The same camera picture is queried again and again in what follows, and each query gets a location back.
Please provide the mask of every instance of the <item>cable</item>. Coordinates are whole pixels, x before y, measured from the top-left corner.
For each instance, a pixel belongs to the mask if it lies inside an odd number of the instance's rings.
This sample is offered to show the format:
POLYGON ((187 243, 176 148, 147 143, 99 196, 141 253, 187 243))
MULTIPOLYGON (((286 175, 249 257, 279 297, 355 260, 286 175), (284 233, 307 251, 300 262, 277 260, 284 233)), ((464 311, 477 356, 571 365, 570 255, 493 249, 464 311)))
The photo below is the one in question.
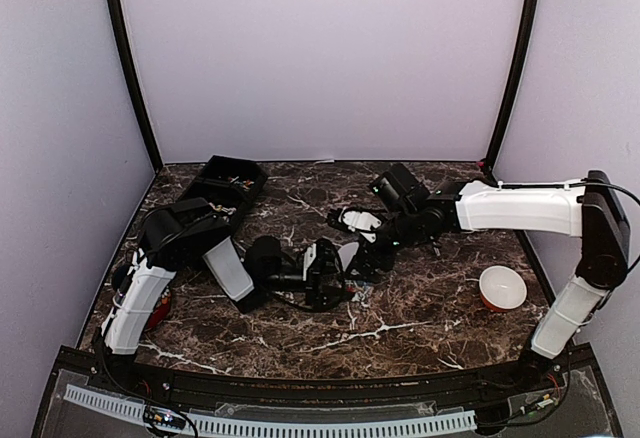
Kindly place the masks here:
MULTIPOLYGON (((618 185, 614 185, 612 183, 600 183, 600 182, 597 182, 597 181, 583 181, 581 183, 571 183, 569 185, 570 188, 576 188, 578 186, 599 186, 601 188, 609 188, 611 190, 619 191, 620 193, 627 195, 638 206, 640 206, 640 198, 638 198, 636 195, 631 193, 626 188, 623 188, 623 187, 618 186, 618 185)), ((638 263, 640 263, 640 253, 638 254, 638 257, 633 261, 633 263, 631 263, 631 266, 629 266, 629 268, 627 268, 627 274, 631 273, 631 271, 633 271, 633 269, 636 266, 638 266, 638 263)))
MULTIPOLYGON (((306 313, 325 313, 327 311, 333 310, 334 308, 337 308, 338 305, 340 305, 340 303, 342 303, 344 301, 344 297, 347 291, 347 278, 346 278, 346 272, 342 266, 342 260, 340 258, 340 255, 338 254, 338 251, 336 250, 336 247, 334 245, 331 246, 331 253, 333 254, 334 260, 336 262, 336 268, 338 268, 338 276, 339 276, 339 281, 340 281, 340 294, 337 296, 337 298, 335 298, 333 301, 330 301, 329 303, 327 303, 324 306, 318 307, 318 308, 312 308, 310 306, 303 306, 303 305, 299 305, 297 303, 294 303, 293 301, 289 301, 285 298, 282 298, 280 295, 278 295, 277 293, 275 293, 273 290, 271 290, 269 287, 265 286, 263 283, 260 282, 260 280, 253 280, 253 282, 265 293, 267 293, 269 296, 271 296, 274 300, 285 304, 287 306, 290 306, 292 308, 295 308, 296 310, 299 311, 304 311, 306 313)), ((285 259, 287 259, 287 261, 289 261, 290 263, 293 262, 295 263, 295 260, 292 260, 287 254, 282 253, 283 257, 285 259)))
MULTIPOLYGON (((103 336, 107 336, 107 333, 109 332, 109 328, 111 328, 111 323, 113 323, 113 318, 107 323, 107 326, 105 327, 103 336)), ((146 404, 152 404, 155 405, 159 408, 165 409, 165 410, 169 410, 172 413, 175 413, 176 415, 180 416, 181 418, 183 418, 191 427, 191 429, 193 430, 193 436, 194 438, 198 438, 199 433, 198 433, 198 428, 196 427, 196 424, 193 422, 193 420, 191 418, 189 418, 187 416, 186 413, 183 413, 180 410, 176 410, 171 408, 170 405, 168 405, 167 403, 161 403, 159 401, 153 400, 149 397, 144 397, 142 395, 139 395, 138 393, 135 393, 133 391, 127 390, 124 386, 122 386, 120 383, 118 383, 116 381, 116 379, 113 377, 113 375, 111 374, 111 372, 109 371, 109 367, 107 366, 107 359, 105 357, 105 353, 104 353, 104 348, 103 347, 99 347, 99 349, 95 349, 94 346, 94 351, 96 353, 96 356, 100 359, 100 363, 102 364, 102 369, 104 370, 105 374, 107 375, 107 378, 109 378, 109 381, 118 389, 120 390, 123 394, 133 397, 133 398, 138 398, 139 400, 142 400, 143 403, 146 404)))
MULTIPOLYGON (((633 194, 632 192, 630 192, 629 190, 627 190, 626 188, 623 188, 622 186, 619 185, 614 185, 612 183, 600 183, 598 181, 589 181, 588 178, 581 180, 581 181, 577 181, 575 183, 569 183, 568 185, 565 185, 564 183, 533 183, 533 184, 524 184, 524 183, 507 183, 507 184, 503 184, 501 186, 502 189, 505 190, 518 190, 521 188, 543 188, 543 189, 561 189, 564 188, 565 186, 569 186, 569 188, 578 188, 581 186, 598 186, 601 188, 609 188, 611 190, 615 190, 618 191, 624 195, 627 195, 629 198, 631 198, 638 206, 640 206, 640 198, 638 198, 635 194, 633 194)), ((638 253, 637 258, 631 263, 631 266, 629 266, 627 268, 627 274, 631 273, 633 271, 633 269, 638 266, 638 264, 640 263, 640 253, 638 253)))
POLYGON ((553 382, 554 393, 558 398, 560 398, 560 385, 558 385, 558 380, 551 373, 547 373, 547 378, 553 382))
POLYGON ((521 410, 518 410, 516 413, 512 413, 511 416, 508 416, 503 420, 489 422, 489 423, 477 422, 476 425, 478 426, 478 428, 497 428, 500 426, 507 427, 507 428, 522 428, 525 426, 537 425, 538 423, 542 423, 543 421, 549 419, 551 415, 553 415, 556 411, 558 411, 562 403, 564 403, 565 399, 569 395, 570 388, 571 388, 571 351, 569 351, 569 348, 567 347, 567 386, 565 387, 564 394, 560 397, 560 399, 558 400, 556 405, 551 409, 551 411, 546 413, 543 417, 534 421, 527 421, 524 423, 509 423, 510 421, 516 418, 519 418, 521 416, 526 416, 526 415, 522 415, 521 410))
POLYGON ((516 387, 516 383, 496 383, 495 381, 489 381, 489 380, 476 380, 473 382, 474 384, 479 384, 479 385, 484 385, 484 386, 493 386, 494 388, 497 388, 499 390, 511 390, 513 388, 516 387))
POLYGON ((372 215, 376 213, 387 214, 390 213, 388 210, 384 208, 365 208, 363 206, 346 206, 342 209, 342 213, 346 213, 347 211, 357 211, 360 213, 371 213, 372 215))

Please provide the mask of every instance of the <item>brown marble table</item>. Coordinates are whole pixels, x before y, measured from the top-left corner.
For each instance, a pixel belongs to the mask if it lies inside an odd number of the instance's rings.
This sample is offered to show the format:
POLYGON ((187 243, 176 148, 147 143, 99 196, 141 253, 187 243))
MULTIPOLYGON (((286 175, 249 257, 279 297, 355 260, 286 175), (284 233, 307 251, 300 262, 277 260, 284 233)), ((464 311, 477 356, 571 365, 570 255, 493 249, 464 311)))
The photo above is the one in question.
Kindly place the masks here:
MULTIPOLYGON (((472 163, 407 163, 433 189, 443 180, 480 176, 472 163)), ((168 165, 158 175, 114 267, 135 247, 142 215, 180 196, 202 165, 168 165)), ((235 236, 240 250, 261 235, 297 252, 321 237, 354 241, 324 224, 330 208, 380 207, 366 185, 389 167, 384 162, 265 163, 270 178, 235 236)), ((373 378, 475 368, 517 358, 547 310, 542 289, 512 232, 446 235, 442 255, 429 247, 402 250, 392 272, 324 314, 279 303, 242 315, 208 271, 185 270, 172 282, 173 309, 142 337, 140 362, 204 373, 268 378, 373 378), (525 304, 492 313, 479 296, 478 278, 505 265, 525 279, 525 304)), ((109 311, 112 291, 100 290, 81 348, 109 311)))

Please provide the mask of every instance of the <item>orange bowl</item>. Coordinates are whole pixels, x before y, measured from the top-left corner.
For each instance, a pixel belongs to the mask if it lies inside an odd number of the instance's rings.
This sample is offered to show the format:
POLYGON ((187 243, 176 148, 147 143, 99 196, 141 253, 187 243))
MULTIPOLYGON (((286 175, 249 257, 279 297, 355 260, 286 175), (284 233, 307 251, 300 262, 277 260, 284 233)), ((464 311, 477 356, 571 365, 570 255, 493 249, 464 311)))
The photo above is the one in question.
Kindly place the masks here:
POLYGON ((491 311, 514 310, 527 299, 527 285, 511 268, 491 266, 480 275, 480 297, 491 311))

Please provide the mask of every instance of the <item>lavender wall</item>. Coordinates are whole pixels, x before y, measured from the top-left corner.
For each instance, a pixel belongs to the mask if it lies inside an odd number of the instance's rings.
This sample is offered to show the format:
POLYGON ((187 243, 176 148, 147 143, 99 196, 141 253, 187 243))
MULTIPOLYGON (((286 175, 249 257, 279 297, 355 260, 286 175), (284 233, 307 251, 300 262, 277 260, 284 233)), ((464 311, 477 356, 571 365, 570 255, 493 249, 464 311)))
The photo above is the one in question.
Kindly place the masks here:
POLYGON ((523 0, 123 0, 167 162, 483 157, 523 0))
MULTIPOLYGON (((640 0, 540 0, 513 120, 496 174, 506 180, 562 180, 605 170, 640 194, 640 0)), ((623 199, 640 248, 640 210, 623 199)), ((531 234, 559 290, 580 242, 531 234)), ((625 430, 640 436, 640 272, 633 273, 585 328, 625 430)))
POLYGON ((0 414, 29 436, 152 178, 105 0, 0 0, 0 414))

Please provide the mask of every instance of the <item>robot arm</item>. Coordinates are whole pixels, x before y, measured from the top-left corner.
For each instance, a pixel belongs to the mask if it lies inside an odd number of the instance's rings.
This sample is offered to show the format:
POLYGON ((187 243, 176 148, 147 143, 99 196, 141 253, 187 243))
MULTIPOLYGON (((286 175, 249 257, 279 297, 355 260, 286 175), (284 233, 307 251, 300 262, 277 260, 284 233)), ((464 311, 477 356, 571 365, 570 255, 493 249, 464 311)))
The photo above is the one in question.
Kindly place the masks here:
POLYGON ((343 211, 334 212, 329 222, 361 233, 354 260, 356 270, 365 276, 380 256, 389 256, 392 262, 397 249, 435 242, 447 232, 511 229, 581 237, 582 259, 575 274, 521 356, 521 373, 535 376, 535 370, 526 368, 537 368, 539 374, 549 366, 626 278, 629 223, 607 184, 603 172, 590 171, 586 180, 564 183, 445 182, 430 193, 404 166, 394 165, 370 185, 393 213, 391 219, 376 225, 371 213, 343 211), (362 223, 369 226, 362 228, 362 223))
POLYGON ((627 275, 629 223, 607 176, 589 172, 587 183, 465 185, 456 202, 461 230, 490 228, 550 231, 582 237, 582 259, 531 338, 530 349, 553 359, 627 275))
POLYGON ((231 243, 228 223, 204 198, 179 201, 156 208, 145 218, 139 249, 94 347, 103 345, 113 355, 134 355, 164 288, 177 271, 200 258, 237 304, 255 298, 253 281, 231 243))

